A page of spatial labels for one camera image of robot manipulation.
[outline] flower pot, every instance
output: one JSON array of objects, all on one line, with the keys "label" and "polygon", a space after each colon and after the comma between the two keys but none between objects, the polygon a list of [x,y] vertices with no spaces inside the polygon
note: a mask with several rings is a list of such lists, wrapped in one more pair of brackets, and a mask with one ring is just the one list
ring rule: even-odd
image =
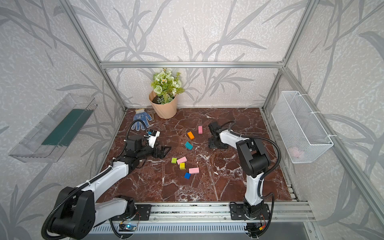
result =
[{"label": "flower pot", "polygon": [[177,110],[176,109],[176,107],[177,107],[177,95],[170,103],[166,103],[166,104],[153,103],[152,100],[156,96],[157,96],[157,94],[154,91],[152,91],[149,94],[149,100],[152,104],[153,109],[158,114],[158,116],[161,118],[164,118],[164,119],[168,119],[168,118],[175,116],[176,110]]}]

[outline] white mesh basket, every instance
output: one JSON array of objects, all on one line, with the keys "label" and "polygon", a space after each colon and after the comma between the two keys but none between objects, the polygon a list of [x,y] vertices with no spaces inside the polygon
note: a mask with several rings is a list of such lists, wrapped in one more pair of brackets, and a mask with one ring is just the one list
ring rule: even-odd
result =
[{"label": "white mesh basket", "polygon": [[313,162],[333,146],[298,91],[282,91],[272,117],[293,163]]}]

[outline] gray floor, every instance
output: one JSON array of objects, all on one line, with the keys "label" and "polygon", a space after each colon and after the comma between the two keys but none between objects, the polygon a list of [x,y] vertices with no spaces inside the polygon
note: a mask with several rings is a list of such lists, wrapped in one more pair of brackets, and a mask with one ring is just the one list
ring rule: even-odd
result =
[{"label": "gray floor", "polygon": [[[129,240],[248,240],[242,233],[134,234]],[[272,222],[260,239],[309,240],[302,222]],[[118,240],[114,234],[88,234],[83,240]]]}]

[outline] green mat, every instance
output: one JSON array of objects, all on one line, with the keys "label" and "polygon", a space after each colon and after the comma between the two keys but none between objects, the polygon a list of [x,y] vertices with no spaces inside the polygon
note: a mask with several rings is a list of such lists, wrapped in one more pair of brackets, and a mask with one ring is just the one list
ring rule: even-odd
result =
[{"label": "green mat", "polygon": [[72,109],[43,141],[42,145],[68,147],[92,113],[93,110]]}]

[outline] orange block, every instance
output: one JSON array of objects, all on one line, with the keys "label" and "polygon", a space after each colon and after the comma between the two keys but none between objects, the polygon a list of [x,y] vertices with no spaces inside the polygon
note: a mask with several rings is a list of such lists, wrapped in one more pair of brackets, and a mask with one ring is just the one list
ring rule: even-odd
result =
[{"label": "orange block", "polygon": [[188,134],[188,137],[193,140],[195,138],[195,136],[192,134],[192,132],[187,132]]}]

